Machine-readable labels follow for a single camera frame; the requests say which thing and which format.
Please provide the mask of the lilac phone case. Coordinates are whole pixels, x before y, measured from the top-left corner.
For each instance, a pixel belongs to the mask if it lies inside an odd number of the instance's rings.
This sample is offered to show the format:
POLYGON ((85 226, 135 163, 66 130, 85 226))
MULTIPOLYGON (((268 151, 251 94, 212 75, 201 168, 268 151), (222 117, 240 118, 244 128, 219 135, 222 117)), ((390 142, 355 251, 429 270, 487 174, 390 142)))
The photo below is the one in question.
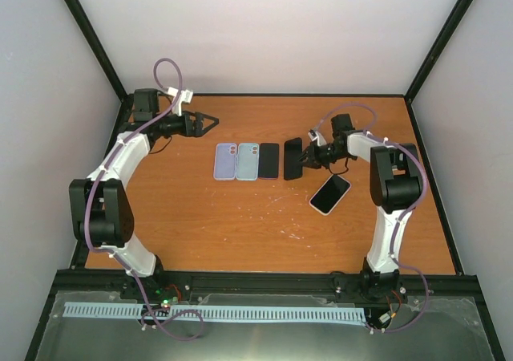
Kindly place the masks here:
POLYGON ((219 143, 216 146, 213 178, 217 181, 232 181, 236 177, 237 145, 219 143))

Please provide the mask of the purple phone black screen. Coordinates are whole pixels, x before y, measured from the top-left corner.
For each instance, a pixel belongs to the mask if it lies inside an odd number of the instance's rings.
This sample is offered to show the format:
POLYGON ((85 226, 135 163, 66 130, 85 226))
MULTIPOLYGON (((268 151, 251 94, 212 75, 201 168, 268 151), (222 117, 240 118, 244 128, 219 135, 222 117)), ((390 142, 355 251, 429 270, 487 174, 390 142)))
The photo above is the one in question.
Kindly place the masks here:
POLYGON ((262 143, 259 151, 258 178, 277 179, 279 176, 280 145, 262 143))

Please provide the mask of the light blue phone case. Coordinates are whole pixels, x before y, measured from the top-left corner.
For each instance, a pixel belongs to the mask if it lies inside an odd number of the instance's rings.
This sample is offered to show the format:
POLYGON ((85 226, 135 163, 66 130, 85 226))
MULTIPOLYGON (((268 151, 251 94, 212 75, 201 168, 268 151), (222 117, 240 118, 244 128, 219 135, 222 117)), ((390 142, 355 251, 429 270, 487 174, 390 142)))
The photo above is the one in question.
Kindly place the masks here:
POLYGON ((257 143, 241 143, 238 145, 236 162, 236 179, 238 181, 254 181, 258 178, 260 146, 257 143))

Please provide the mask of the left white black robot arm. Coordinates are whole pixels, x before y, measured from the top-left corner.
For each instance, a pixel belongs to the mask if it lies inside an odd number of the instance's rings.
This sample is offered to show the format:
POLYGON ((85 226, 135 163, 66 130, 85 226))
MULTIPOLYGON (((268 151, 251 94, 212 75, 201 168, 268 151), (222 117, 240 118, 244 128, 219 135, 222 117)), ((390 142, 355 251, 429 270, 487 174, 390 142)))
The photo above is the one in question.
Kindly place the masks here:
POLYGON ((170 140, 174 135, 201 137, 218 125, 216 117, 183 110, 192 98, 191 90, 173 87, 165 91, 144 88, 130 94, 129 112, 111 149, 87 178, 73 180, 69 186, 76 239, 90 252, 117 261, 127 275, 139 278, 139 290, 152 299, 165 293, 167 279, 160 274, 161 260, 135 234, 126 188, 157 140, 170 140))

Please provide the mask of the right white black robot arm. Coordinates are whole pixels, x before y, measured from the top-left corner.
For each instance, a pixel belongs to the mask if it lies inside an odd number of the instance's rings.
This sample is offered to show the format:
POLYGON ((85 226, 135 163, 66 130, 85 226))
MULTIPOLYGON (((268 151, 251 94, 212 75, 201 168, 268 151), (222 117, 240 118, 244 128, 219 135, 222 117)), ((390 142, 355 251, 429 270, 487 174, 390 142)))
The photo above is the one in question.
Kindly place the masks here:
POLYGON ((370 196, 377 207, 373 241, 361 271, 360 293, 378 300, 398 288, 399 261, 406 225, 426 195, 428 180, 414 144, 397 144, 369 130, 353 127, 348 114, 331 119, 333 141, 318 128, 299 161, 306 168, 329 168, 340 159, 361 158, 370 164, 370 196))

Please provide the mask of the phone in white case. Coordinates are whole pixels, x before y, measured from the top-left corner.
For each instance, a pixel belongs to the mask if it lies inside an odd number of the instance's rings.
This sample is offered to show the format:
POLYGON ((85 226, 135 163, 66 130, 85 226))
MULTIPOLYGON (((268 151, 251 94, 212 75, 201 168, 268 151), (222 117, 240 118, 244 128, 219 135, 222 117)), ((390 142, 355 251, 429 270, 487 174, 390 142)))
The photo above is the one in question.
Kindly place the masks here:
POLYGON ((339 175, 332 175, 309 199, 309 204, 321 215, 328 216, 351 189, 351 184, 339 175))

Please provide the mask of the black mounting rail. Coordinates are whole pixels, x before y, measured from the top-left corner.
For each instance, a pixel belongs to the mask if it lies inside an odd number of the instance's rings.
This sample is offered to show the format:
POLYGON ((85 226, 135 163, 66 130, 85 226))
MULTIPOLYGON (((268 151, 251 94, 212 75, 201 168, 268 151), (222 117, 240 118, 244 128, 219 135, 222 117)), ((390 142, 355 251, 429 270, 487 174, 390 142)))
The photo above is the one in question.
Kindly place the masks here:
MULTIPOLYGON (((365 297, 360 291, 360 276, 357 274, 164 271, 157 276, 143 278, 142 283, 153 304, 166 297, 174 297, 177 292, 180 292, 182 301, 192 304, 210 294, 313 296, 358 307, 384 306, 387 299, 395 300, 390 289, 383 291, 380 297, 365 297)), ((115 292, 123 299, 143 301, 135 279, 122 270, 59 270, 48 297, 75 291, 115 292)))

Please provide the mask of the black enclosure frame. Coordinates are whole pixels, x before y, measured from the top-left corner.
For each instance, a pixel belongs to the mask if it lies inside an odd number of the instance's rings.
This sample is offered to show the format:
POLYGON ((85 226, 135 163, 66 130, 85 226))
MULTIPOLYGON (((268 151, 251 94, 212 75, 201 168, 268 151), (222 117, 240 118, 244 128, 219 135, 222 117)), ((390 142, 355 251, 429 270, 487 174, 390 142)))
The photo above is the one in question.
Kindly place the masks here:
MULTIPOLYGON (((89 18, 87 17, 87 14, 83 9, 83 6, 80 3, 80 1, 63 1, 66 3, 68 10, 71 12, 75 22, 81 30, 83 37, 87 41, 87 44, 89 45, 91 51, 93 52, 94 56, 99 62, 99 65, 101 66, 103 73, 107 77, 115 94, 121 101, 119 112, 116 117, 114 125, 114 128, 118 129, 119 125, 123 121, 123 118, 128 114, 128 94, 126 93, 126 90, 123 87, 123 84, 121 83, 121 80, 119 79, 118 74, 116 73, 115 68, 111 63, 111 60, 107 56, 107 52, 104 50, 103 45, 99 40, 99 37, 96 34, 89 18)), ((418 122, 416 120, 412 108, 414 98, 420 92, 422 85, 426 82, 427 77, 429 76, 429 74, 434 68, 434 65, 438 61, 438 58, 442 55, 444 48, 450 41, 450 38, 456 31, 459 23, 462 21, 465 13, 468 11, 473 1, 474 0, 456 1, 447 20, 444 22, 442 29, 438 33, 437 38, 435 39, 432 47, 430 48, 428 54, 423 60, 418 72, 416 73, 410 87, 408 88, 406 94, 402 95, 402 98, 405 101, 406 110, 408 112, 410 123, 415 134, 420 156, 422 159, 424 159, 426 175, 430 183, 430 190, 434 196, 434 203, 437 208, 439 219, 442 223, 442 230, 444 232, 451 261, 453 262, 453 266, 455 269, 455 273, 453 275, 429 275, 426 279, 429 282, 429 284, 434 286, 435 290, 445 295, 477 295, 477 311, 479 313, 479 317, 483 322, 483 327, 485 330, 485 334, 487 336, 487 343, 490 346, 491 353, 494 359, 502 360, 504 358, 503 350, 501 348, 499 338, 496 334, 494 324, 491 320, 489 310, 484 300, 483 292, 481 291, 479 281, 475 276, 465 274, 463 270, 463 265, 461 263, 454 242, 454 236, 452 231, 450 230, 449 222, 446 216, 446 211, 442 206, 442 198, 440 196, 438 186, 435 183, 434 174, 430 166, 430 162, 428 161, 426 148, 422 140, 418 122)), ((75 251, 71 259, 71 264, 66 270, 86 269, 85 262, 87 260, 88 254, 89 252, 86 249, 84 243, 81 241, 78 242, 75 246, 75 251)), ((47 301, 42 310, 42 314, 36 327, 34 336, 30 343, 29 349, 26 353, 26 359, 28 360, 34 360, 37 356, 42 354, 42 340, 44 333, 47 329, 48 322, 50 320, 50 308, 54 302, 55 297, 47 297, 47 301)))

